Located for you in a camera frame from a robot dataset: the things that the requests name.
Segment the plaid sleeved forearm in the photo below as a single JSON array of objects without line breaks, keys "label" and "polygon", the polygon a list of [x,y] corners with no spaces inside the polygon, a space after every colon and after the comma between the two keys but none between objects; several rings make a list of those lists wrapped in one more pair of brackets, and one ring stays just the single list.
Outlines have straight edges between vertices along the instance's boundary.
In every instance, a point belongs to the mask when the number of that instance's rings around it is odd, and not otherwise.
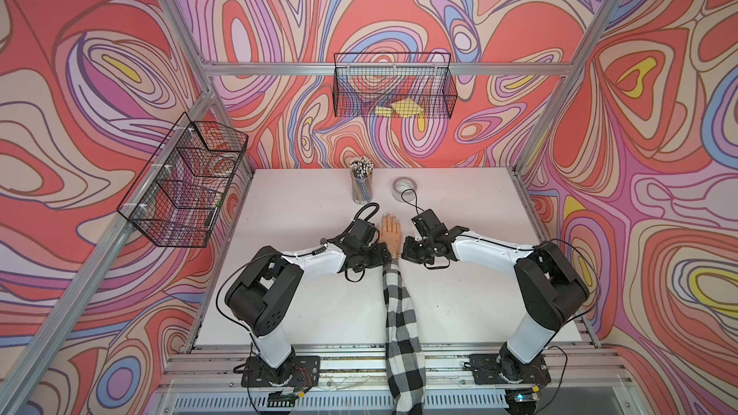
[{"label": "plaid sleeved forearm", "polygon": [[382,269],[386,307],[386,378],[394,401],[393,414],[422,414],[426,391],[426,363],[417,316],[403,282],[399,261]]}]

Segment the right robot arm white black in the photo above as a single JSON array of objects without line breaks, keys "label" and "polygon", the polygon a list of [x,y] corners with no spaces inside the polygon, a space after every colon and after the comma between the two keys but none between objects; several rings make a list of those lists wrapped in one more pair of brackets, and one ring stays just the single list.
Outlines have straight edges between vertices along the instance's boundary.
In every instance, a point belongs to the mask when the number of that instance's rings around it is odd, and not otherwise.
[{"label": "right robot arm white black", "polygon": [[481,236],[463,226],[447,228],[431,209],[411,222],[402,258],[434,269],[438,257],[496,270],[516,280],[526,315],[503,345],[496,366],[513,379],[530,366],[590,298],[588,286],[557,244],[521,245]]}]

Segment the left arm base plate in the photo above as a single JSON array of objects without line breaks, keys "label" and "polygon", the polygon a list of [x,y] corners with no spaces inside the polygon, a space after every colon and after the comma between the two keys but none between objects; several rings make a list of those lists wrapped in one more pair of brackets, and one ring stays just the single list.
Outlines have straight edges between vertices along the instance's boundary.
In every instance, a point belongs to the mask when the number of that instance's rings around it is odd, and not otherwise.
[{"label": "left arm base plate", "polygon": [[318,355],[289,357],[277,368],[268,366],[260,357],[249,357],[244,363],[241,386],[246,388],[312,388],[319,383],[321,359]]}]

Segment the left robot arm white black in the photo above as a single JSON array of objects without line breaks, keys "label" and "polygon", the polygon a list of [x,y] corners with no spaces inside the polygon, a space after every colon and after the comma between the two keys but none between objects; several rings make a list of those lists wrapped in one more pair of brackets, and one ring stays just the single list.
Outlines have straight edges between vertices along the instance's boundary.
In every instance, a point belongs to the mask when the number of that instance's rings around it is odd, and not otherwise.
[{"label": "left robot arm white black", "polygon": [[248,330],[267,369],[280,371],[293,359],[282,322],[301,282],[350,272],[361,275],[387,265],[390,251],[378,234],[373,223],[356,219],[338,236],[303,252],[264,246],[229,284],[225,305]]}]

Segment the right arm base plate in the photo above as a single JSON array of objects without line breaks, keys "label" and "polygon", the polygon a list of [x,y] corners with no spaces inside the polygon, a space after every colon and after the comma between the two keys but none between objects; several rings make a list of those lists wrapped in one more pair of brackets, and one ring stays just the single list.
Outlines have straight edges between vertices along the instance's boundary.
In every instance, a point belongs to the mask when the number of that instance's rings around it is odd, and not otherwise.
[{"label": "right arm base plate", "polygon": [[478,385],[512,385],[545,387],[552,378],[542,354],[531,363],[519,362],[509,354],[474,354],[462,363]]}]

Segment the mannequin hand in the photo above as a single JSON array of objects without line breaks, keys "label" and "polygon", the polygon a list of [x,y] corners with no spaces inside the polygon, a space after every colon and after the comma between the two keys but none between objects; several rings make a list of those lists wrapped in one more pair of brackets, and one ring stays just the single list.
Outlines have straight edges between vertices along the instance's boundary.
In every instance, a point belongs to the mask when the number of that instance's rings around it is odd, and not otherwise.
[{"label": "mannequin hand", "polygon": [[384,242],[392,255],[392,259],[399,259],[403,251],[403,234],[399,219],[390,213],[382,217],[380,242]]}]

